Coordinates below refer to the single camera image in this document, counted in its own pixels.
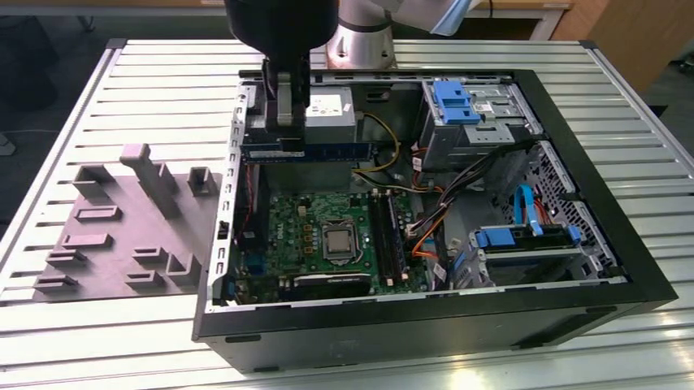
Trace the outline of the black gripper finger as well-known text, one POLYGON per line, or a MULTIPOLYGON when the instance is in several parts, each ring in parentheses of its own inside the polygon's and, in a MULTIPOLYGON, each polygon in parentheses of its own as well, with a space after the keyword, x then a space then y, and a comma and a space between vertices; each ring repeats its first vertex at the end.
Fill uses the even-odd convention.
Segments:
POLYGON ((269 58, 263 59, 263 85, 265 95, 264 123, 267 132, 273 132, 277 127, 277 109, 276 109, 276 89, 277 89, 277 72, 269 58))
POLYGON ((276 76, 276 126, 280 150, 304 150, 305 108, 309 104, 309 54, 287 61, 276 76))

